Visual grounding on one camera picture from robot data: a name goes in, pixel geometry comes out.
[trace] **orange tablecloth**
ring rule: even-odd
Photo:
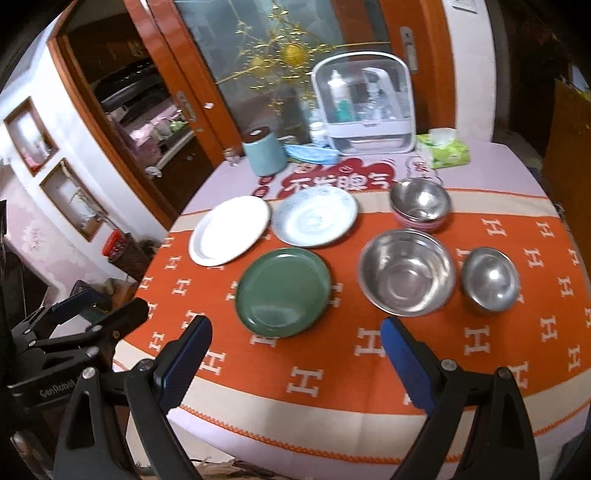
[[[456,287],[441,310],[404,323],[439,358],[453,358],[464,369],[492,372],[509,366],[541,439],[582,413],[591,397],[586,274],[543,196],[466,189],[450,193],[455,213],[436,237],[459,269],[473,248],[487,245],[506,253],[521,275],[522,296],[511,310],[483,316],[469,308]],[[381,187],[355,197],[361,214],[349,235],[313,250],[326,261],[334,285],[330,305],[309,330],[276,340],[242,326],[233,305],[237,282],[253,260],[286,245],[268,231],[230,264],[200,267],[187,253],[191,230],[203,216],[197,212],[178,220],[150,266],[138,290],[150,304],[150,320],[126,338],[128,345],[116,359],[129,368],[146,353],[156,355],[196,314],[205,314],[213,323],[213,343],[183,402],[185,414],[255,440],[252,448],[275,446],[368,468],[399,464],[424,417],[384,355],[379,325],[387,315],[363,296],[357,263],[371,238],[400,226]],[[278,202],[270,200],[273,207]],[[448,462],[459,459],[471,419],[472,413],[465,413]],[[200,433],[198,427],[193,430]],[[548,436],[552,441],[538,443],[541,456],[551,450],[546,443],[556,449],[556,442],[567,439],[553,435]],[[248,455],[248,449],[233,449],[216,435],[212,440],[204,430],[200,436],[233,455]],[[245,459],[261,463],[257,455]],[[278,467],[269,459],[263,466],[300,474],[289,463],[282,460]],[[388,478],[393,468],[368,469],[364,478]],[[330,478],[315,466],[306,473]]]

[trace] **green plate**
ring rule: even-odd
[[[330,300],[330,272],[322,259],[301,248],[273,250],[244,272],[236,311],[251,332],[285,338],[311,326]]]

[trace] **blue patterned plate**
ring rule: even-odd
[[[357,202],[350,193],[331,186],[310,187],[279,205],[271,228],[286,244],[320,247],[347,233],[357,213]]]

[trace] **upside-down metal bowl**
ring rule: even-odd
[[[416,178],[394,183],[390,190],[390,206],[404,226],[432,232],[447,219],[452,211],[452,200],[441,185]]]
[[[466,257],[462,288],[484,310],[503,312],[517,301],[521,283],[509,257],[495,248],[480,247]]]
[[[358,280],[376,307],[401,317],[418,317],[445,305],[456,283],[456,269],[431,235],[391,230],[363,248]]]

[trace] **teal cylindrical container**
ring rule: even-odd
[[[244,153],[258,177],[279,173],[287,166],[287,155],[269,127],[260,127],[242,137]]]

